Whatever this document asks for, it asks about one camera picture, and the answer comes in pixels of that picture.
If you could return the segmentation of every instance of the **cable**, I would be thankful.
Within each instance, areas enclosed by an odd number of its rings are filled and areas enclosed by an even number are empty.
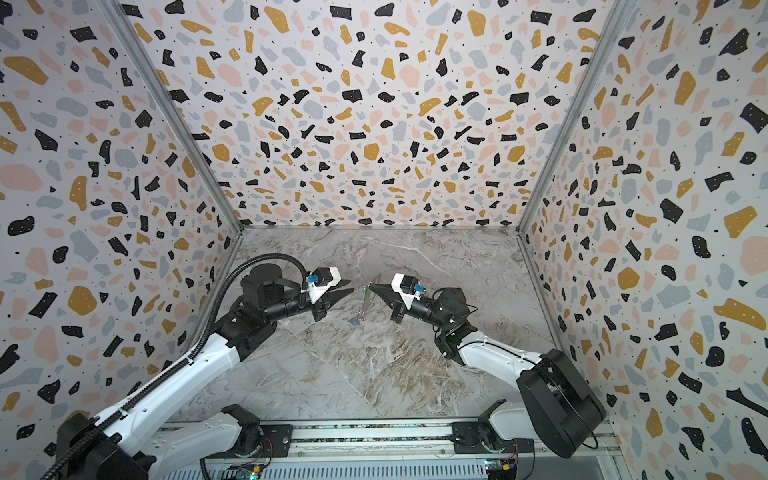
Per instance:
[[[525,360],[525,361],[527,361],[527,362],[531,363],[532,365],[537,365],[537,363],[536,363],[536,362],[533,362],[533,361],[531,361],[530,359],[527,359],[527,358],[525,358],[524,356],[520,356],[520,355],[518,355],[517,353],[515,353],[515,352],[512,352],[511,350],[508,350],[508,349],[504,348],[503,346],[500,346],[500,345],[496,345],[495,343],[486,342],[486,341],[484,341],[484,340],[475,340],[474,342],[469,342],[469,343],[466,343],[466,344],[464,344],[464,345],[460,346],[460,347],[458,348],[458,350],[456,350],[456,351],[457,351],[457,352],[460,352],[460,351],[461,351],[461,350],[462,350],[464,347],[466,347],[466,346],[469,346],[469,345],[472,345],[472,344],[475,344],[475,343],[483,343],[483,344],[485,344],[485,345],[491,345],[491,346],[494,346],[494,347],[496,347],[497,349],[501,349],[501,350],[504,350],[506,353],[509,353],[510,355],[513,355],[513,356],[516,356],[516,357],[518,357],[519,359],[523,359],[523,360]],[[575,414],[576,414],[576,416],[579,418],[579,420],[581,420],[581,423],[583,423],[583,424],[584,424],[584,426],[585,426],[585,427],[587,427],[587,430],[589,430],[589,431],[590,431],[590,433],[592,434],[592,438],[594,439],[594,447],[592,447],[592,446],[589,446],[589,445],[585,445],[585,444],[584,444],[584,442],[582,442],[581,444],[582,444],[583,446],[587,447],[587,448],[588,448],[588,449],[590,449],[590,450],[598,450],[598,449],[600,448],[600,442],[598,442],[598,437],[597,437],[597,436],[595,436],[595,434],[594,434],[594,430],[592,430],[592,429],[589,427],[589,424],[587,423],[587,421],[586,421],[586,420],[584,420],[584,417],[582,417],[582,416],[581,416],[581,413],[579,413],[579,412],[578,412],[578,410],[576,409],[576,407],[574,407],[573,403],[571,403],[571,401],[570,401],[570,400],[568,400],[568,397],[567,397],[567,396],[565,396],[565,394],[563,393],[563,391],[560,389],[560,386],[559,386],[559,385],[558,385],[558,384],[557,384],[557,383],[556,383],[554,380],[552,380],[552,377],[550,377],[550,376],[549,376],[549,372],[547,371],[547,369],[546,369],[546,368],[543,368],[543,369],[541,369],[541,373],[543,373],[544,375],[546,375],[546,376],[547,376],[547,380],[549,380],[549,382],[550,382],[552,385],[554,385],[554,387],[555,387],[555,388],[558,390],[558,392],[560,392],[560,395],[563,397],[563,399],[564,399],[564,400],[565,400],[565,402],[568,404],[568,406],[569,406],[569,407],[571,407],[571,409],[574,411],[574,413],[575,413]]]
[[[208,469],[205,468],[205,458],[200,459],[200,473],[203,474],[203,480],[211,480]]]
[[[112,425],[117,420],[119,420],[125,412],[134,408],[144,397],[149,395],[150,392],[155,390],[161,383],[165,382],[173,374],[175,374],[185,366],[189,365],[190,360],[194,360],[194,358],[198,356],[201,351],[203,351],[203,347],[207,343],[211,334],[214,332],[214,324],[216,323],[216,316],[219,313],[221,302],[224,300],[224,294],[227,293],[227,290],[230,288],[230,285],[232,285],[235,279],[246,268],[248,268],[251,265],[254,265],[255,263],[263,262],[264,260],[285,260],[287,262],[291,262],[301,272],[302,283],[306,282],[306,277],[309,275],[309,272],[307,271],[306,268],[304,268],[304,265],[300,261],[284,253],[265,253],[263,255],[258,255],[256,257],[246,260],[245,262],[240,264],[235,270],[232,270],[232,272],[229,275],[227,275],[227,278],[222,283],[221,288],[219,289],[219,292],[214,298],[214,304],[211,307],[210,313],[208,314],[208,320],[206,321],[205,329],[203,330],[202,337],[200,338],[200,340],[197,341],[197,344],[195,344],[195,346],[192,348],[189,354],[187,354],[186,357],[180,359],[178,362],[173,364],[171,367],[168,367],[159,376],[156,376],[155,378],[153,378],[147,385],[144,386],[144,388],[138,390],[131,397],[130,400],[128,400],[125,404],[123,404],[123,406],[120,407],[119,410],[117,410],[112,415],[108,416],[102,423],[96,425],[96,427],[93,430],[91,430],[86,435],[84,435],[82,439],[80,439],[77,443],[71,446],[69,450],[67,450],[61,456],[61,458],[55,464],[53,464],[43,474],[42,477],[40,477],[40,480],[54,480],[57,476],[56,474],[59,471],[61,471],[73,457],[82,453],[83,450],[85,450],[91,444],[91,442],[93,442],[99,436],[100,433],[104,432],[104,430],[106,430],[110,425]],[[302,292],[300,294],[299,304],[301,306],[306,304],[306,292]]]
[[[531,463],[531,471],[528,472],[528,474],[525,476],[525,478],[523,478],[523,480],[528,480],[528,477],[531,476],[534,468],[536,468],[536,447],[533,448],[533,463]]]

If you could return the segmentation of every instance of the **terrazzo wallpaper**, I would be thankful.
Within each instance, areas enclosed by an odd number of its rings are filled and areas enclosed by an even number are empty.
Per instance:
[[[516,225],[603,0],[125,0],[245,224]]]
[[[635,478],[768,478],[766,27],[638,2],[521,232]]]
[[[0,478],[182,352],[235,237],[93,2],[0,2]]]

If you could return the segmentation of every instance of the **small object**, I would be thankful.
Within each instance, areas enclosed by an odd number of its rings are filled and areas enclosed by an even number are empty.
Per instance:
[[[378,282],[381,280],[381,273],[377,274],[376,277],[373,279],[373,282]],[[362,287],[362,305],[357,310],[357,314],[349,319],[349,323],[353,324],[354,326],[359,326],[361,322],[365,321],[366,319],[366,313],[368,312],[368,309],[371,307],[371,304],[373,303],[374,296],[371,295],[371,286],[372,282],[366,282]]]

